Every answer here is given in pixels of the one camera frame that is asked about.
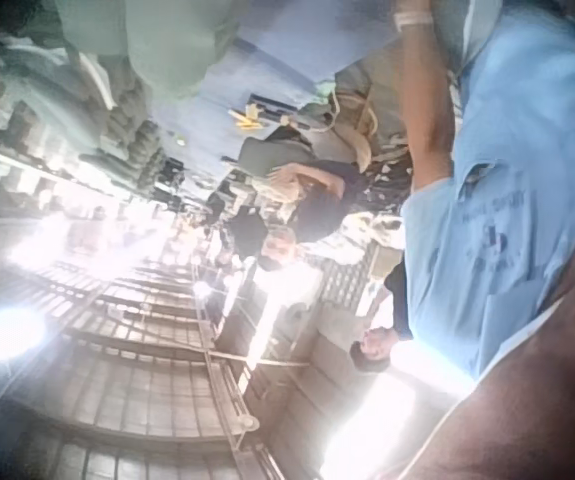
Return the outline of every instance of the woman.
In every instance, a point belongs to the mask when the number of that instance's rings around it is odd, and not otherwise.
[[[295,185],[301,200],[287,225],[267,235],[260,260],[266,269],[292,261],[299,245],[306,247],[336,232],[367,186],[357,166],[330,160],[318,160],[315,166],[290,163],[275,169],[269,179],[279,188]]]

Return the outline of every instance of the dark-haired man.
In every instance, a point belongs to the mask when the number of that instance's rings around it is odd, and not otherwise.
[[[378,327],[368,330],[361,341],[354,342],[349,349],[349,356],[356,369],[362,372],[382,372],[389,366],[391,349],[399,341],[414,338],[409,329],[407,315],[407,275],[405,259],[394,267],[385,278],[376,298],[372,302],[367,317],[373,318],[380,305],[393,297],[394,322],[392,328]]]

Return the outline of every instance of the ceiling light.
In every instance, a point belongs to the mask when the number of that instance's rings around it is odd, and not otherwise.
[[[0,361],[22,355],[45,336],[45,325],[26,309],[0,311]]]

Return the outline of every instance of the bright light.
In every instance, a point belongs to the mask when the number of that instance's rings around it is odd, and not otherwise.
[[[356,414],[334,436],[320,474],[327,480],[370,478],[400,440],[415,392],[390,375],[378,375]]]
[[[50,265],[63,251],[67,227],[67,220],[60,213],[43,219],[36,233],[12,250],[9,260],[28,270]]]
[[[173,265],[176,263],[176,256],[173,253],[163,255],[163,265]]]
[[[457,399],[465,398],[476,385],[471,377],[416,341],[396,344],[390,358],[397,369]]]
[[[129,247],[111,249],[98,256],[90,265],[89,273],[100,280],[112,280],[127,272],[134,263],[154,252],[159,255],[165,243],[164,232],[145,237]]]
[[[227,296],[225,297],[225,304],[223,305],[223,316],[228,317],[231,313],[231,309],[234,308],[234,303],[236,303],[236,298],[238,298],[238,292],[243,283],[245,274],[243,272],[236,272],[233,277],[227,277],[225,280],[225,285],[227,287]]]
[[[207,282],[200,280],[194,283],[194,295],[196,295],[200,300],[207,298],[211,294],[211,290],[212,289]]]
[[[35,313],[24,309],[0,312],[0,360],[22,355],[45,336],[45,325]]]
[[[267,292],[267,301],[256,326],[256,334],[249,345],[247,367],[250,371],[255,370],[258,361],[265,353],[274,323],[283,305],[306,303],[308,299],[316,295],[321,278],[320,270],[303,262],[294,263],[277,272],[265,272],[262,268],[256,269],[254,282]],[[238,388],[242,393],[245,392],[247,384],[244,375],[241,376]]]

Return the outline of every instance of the blue t-shirt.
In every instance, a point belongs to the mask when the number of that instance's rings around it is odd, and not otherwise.
[[[477,378],[575,248],[574,28],[505,13],[461,97],[454,176],[402,215],[414,337]]]

